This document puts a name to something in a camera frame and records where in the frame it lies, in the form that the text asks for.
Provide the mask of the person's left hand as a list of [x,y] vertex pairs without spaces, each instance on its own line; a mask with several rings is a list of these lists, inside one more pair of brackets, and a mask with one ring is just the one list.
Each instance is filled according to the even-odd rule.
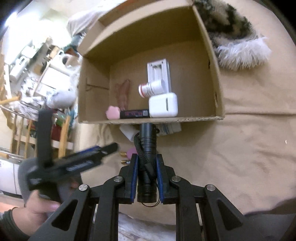
[[12,217],[20,231],[32,236],[47,220],[47,214],[55,212],[60,205],[59,202],[42,198],[39,190],[34,190],[25,207],[15,208],[12,211]]

